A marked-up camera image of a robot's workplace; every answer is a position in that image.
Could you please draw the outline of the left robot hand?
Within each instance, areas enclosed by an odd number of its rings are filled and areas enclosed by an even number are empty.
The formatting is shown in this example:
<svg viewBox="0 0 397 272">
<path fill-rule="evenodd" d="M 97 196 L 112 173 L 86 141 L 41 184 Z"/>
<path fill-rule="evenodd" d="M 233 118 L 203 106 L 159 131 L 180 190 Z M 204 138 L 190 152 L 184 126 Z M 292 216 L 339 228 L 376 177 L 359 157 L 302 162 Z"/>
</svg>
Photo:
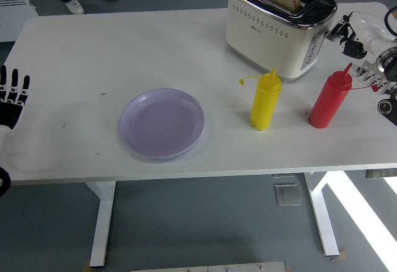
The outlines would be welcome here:
<svg viewBox="0 0 397 272">
<path fill-rule="evenodd" d="M 22 86 L 19 87 L 18 69 L 11 73 L 11 84 L 7 84 L 7 68 L 1 66 L 1 146 L 5 140 L 14 132 L 28 98 L 30 76 L 23 78 Z"/>
</svg>

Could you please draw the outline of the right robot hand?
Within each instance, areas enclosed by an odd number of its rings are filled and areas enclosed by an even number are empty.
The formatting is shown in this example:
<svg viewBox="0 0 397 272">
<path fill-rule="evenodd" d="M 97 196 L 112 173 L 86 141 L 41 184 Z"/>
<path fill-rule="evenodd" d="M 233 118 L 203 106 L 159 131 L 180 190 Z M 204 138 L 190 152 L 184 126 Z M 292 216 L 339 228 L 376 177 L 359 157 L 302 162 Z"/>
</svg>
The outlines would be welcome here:
<svg viewBox="0 0 397 272">
<path fill-rule="evenodd" d="M 342 16 L 326 38 L 338 42 L 342 53 L 355 59 L 362 59 L 367 53 L 376 59 L 387 50 L 396 50 L 396 37 L 387 30 L 384 20 L 364 12 Z"/>
</svg>

